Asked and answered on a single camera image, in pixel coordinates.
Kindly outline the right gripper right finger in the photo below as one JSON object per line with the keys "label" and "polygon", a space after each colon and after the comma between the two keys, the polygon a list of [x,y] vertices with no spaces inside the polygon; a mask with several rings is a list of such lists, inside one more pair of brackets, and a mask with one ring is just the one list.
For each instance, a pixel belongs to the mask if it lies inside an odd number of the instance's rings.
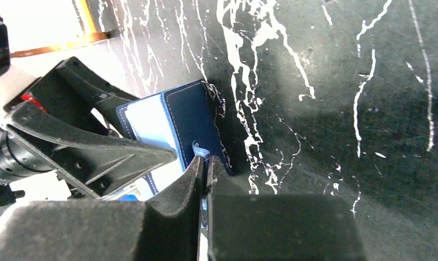
{"label": "right gripper right finger", "polygon": [[209,260],[366,260],[348,204],[313,194],[250,195],[208,163]]}

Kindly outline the blue leather card holder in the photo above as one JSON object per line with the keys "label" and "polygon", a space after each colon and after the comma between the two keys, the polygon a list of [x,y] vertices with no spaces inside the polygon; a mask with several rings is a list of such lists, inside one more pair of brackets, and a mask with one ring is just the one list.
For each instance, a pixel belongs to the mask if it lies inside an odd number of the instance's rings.
{"label": "blue leather card holder", "polygon": [[197,80],[116,108],[130,139],[170,149],[176,159],[143,175],[122,197],[144,208],[135,260],[197,260],[207,243],[211,170],[230,168],[207,95]]}

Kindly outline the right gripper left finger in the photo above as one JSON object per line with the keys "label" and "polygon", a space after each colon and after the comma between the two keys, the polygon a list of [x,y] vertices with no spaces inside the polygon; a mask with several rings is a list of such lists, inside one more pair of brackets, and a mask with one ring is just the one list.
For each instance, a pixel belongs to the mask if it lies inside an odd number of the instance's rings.
{"label": "right gripper left finger", "polygon": [[197,260],[203,159],[148,201],[33,201],[0,217],[0,260]]}

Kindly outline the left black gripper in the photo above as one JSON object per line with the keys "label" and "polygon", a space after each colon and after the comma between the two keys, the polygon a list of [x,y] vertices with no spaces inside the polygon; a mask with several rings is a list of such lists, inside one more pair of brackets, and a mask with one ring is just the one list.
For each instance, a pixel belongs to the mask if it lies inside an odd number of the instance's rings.
{"label": "left black gripper", "polygon": [[71,57],[42,77],[42,93],[28,90],[6,105],[0,130],[0,185],[56,171],[85,197],[116,195],[177,156],[173,150],[106,136],[96,109],[124,137],[116,108],[138,98]]}

